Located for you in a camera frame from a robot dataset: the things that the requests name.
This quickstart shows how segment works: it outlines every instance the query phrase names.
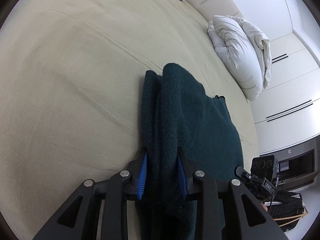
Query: black camera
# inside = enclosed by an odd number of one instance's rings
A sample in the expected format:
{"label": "black camera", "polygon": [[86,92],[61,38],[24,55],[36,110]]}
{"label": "black camera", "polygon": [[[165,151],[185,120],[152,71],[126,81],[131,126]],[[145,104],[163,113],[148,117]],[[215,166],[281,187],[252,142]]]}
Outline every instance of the black camera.
{"label": "black camera", "polygon": [[242,167],[236,168],[239,176],[250,192],[261,202],[270,201],[276,195],[278,160],[274,155],[257,157],[252,160],[250,173]]}

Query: metal pivot bolt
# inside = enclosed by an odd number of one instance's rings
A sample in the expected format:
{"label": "metal pivot bolt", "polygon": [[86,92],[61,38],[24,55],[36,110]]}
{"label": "metal pivot bolt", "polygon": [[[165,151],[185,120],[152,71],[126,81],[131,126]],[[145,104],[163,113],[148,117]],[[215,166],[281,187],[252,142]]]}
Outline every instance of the metal pivot bolt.
{"label": "metal pivot bolt", "polygon": [[241,182],[239,181],[239,179],[233,179],[233,180],[231,181],[231,183],[232,183],[232,185],[234,185],[234,186],[240,186],[240,184],[241,184]]}
{"label": "metal pivot bolt", "polygon": [[196,175],[197,177],[203,177],[203,176],[204,176],[204,171],[196,171],[196,172],[195,172],[195,175]]}
{"label": "metal pivot bolt", "polygon": [[87,179],[83,184],[85,187],[91,187],[93,185],[93,181],[91,179]]}
{"label": "metal pivot bolt", "polygon": [[120,176],[121,177],[128,177],[130,175],[130,172],[127,170],[121,171],[120,172]]}

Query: bed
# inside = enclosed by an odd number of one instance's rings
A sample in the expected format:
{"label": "bed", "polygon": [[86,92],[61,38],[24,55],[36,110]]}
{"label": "bed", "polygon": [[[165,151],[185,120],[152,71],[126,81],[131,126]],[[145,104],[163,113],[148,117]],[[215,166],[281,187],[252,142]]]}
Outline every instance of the bed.
{"label": "bed", "polygon": [[[18,239],[31,239],[82,181],[108,179],[137,156],[144,74],[169,62],[208,96],[225,96],[250,169],[250,105],[207,24],[179,0],[18,2],[0,30],[0,211]],[[129,239],[139,239],[128,209]]]}

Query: white duvet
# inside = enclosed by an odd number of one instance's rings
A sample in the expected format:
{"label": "white duvet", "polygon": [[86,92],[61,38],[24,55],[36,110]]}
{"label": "white duvet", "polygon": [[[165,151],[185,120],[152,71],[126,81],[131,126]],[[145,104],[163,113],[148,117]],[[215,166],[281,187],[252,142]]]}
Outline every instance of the white duvet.
{"label": "white duvet", "polygon": [[246,98],[257,99],[271,77],[269,39],[240,17],[213,16],[207,32],[216,53]]}

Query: white wardrobe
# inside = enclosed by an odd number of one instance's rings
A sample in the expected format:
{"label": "white wardrobe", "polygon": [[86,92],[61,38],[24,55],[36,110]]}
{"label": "white wardrobe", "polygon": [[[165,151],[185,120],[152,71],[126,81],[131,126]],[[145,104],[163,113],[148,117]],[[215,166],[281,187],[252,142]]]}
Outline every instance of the white wardrobe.
{"label": "white wardrobe", "polygon": [[251,102],[260,154],[320,134],[320,68],[294,33],[271,42],[271,82]]}

